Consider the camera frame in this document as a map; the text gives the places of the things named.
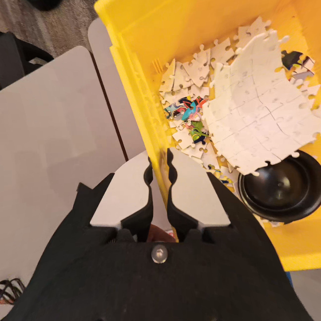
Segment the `pile of puzzle pieces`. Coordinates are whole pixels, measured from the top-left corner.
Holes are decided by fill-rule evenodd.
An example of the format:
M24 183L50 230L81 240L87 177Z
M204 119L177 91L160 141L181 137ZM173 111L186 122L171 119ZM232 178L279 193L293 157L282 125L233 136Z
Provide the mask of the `pile of puzzle pieces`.
M215 63L230 65L236 58L237 49L244 48L256 35L273 30L268 28L270 24L258 17L251 25L238 28L233 38L234 48L230 38L222 42L216 39L208 49L201 44L191 62L173 59L166 63L158 90L169 126L176 130L172 137L177 149L201 164L239 198L238 177L241 173L216 150L203 119L203 106L215 97L214 87L210 87ZM320 94L315 60L300 51L287 50L281 50L281 59L282 66L275 71L284 69L288 80L313 101L311 110L320 118L320 106L315 106L315 98Z

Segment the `yellow plastic bin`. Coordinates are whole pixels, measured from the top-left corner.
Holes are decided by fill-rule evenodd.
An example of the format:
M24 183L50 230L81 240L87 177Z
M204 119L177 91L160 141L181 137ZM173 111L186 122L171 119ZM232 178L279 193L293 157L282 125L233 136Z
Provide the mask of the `yellow plastic bin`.
M166 203L171 186L167 149L177 149L176 130L169 126L158 91L166 63L191 62L201 44L208 49L216 39L230 38L234 48L238 28L261 17L279 38L289 36L281 50L315 60L320 83L320 1L98 1L94 8L110 36L111 54ZM320 135L300 151L320 164ZM320 207L301 220L273 225L253 214L218 178L214 182L231 197L228 204L236 201L254 219L284 270L320 269Z

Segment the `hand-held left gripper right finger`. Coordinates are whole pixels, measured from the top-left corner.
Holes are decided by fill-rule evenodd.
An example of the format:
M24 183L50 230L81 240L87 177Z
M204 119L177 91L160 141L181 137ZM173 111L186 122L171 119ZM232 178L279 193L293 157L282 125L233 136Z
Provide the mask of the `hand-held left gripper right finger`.
M201 233L206 228L224 228L231 221L223 208L210 177L201 164L174 147L167 149L168 191L167 217L179 242L190 230Z

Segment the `black round bowl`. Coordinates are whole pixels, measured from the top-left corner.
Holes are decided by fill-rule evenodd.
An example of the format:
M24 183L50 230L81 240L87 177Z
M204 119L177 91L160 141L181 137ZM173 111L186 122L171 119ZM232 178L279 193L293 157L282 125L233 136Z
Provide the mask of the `black round bowl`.
M289 224L315 212L321 204L321 165L311 155L298 151L299 157L259 168L238 177L243 203L254 214L273 222Z

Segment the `assembled white puzzle ball section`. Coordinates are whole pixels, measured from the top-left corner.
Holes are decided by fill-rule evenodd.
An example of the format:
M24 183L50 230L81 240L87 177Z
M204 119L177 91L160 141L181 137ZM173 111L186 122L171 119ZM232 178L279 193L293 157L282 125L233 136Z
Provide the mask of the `assembled white puzzle ball section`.
M316 140L320 118L313 101L286 77L276 30L256 35L230 65L216 62L210 87L215 97L203 119L218 153L242 175L275 165Z

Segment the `black chair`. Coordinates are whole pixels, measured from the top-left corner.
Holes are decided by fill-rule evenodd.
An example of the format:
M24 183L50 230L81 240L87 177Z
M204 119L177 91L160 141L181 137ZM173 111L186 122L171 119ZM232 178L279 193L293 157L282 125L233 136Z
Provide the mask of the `black chair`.
M45 63L54 60L51 54L13 33L0 32L0 90L40 68L42 65L30 62L35 58Z

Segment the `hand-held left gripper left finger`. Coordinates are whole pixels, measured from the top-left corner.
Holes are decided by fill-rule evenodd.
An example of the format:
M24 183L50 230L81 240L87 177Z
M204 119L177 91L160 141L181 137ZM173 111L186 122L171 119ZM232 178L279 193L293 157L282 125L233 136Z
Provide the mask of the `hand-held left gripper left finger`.
M152 181L152 164L143 151L116 170L90 225L127 229L146 242L153 219Z

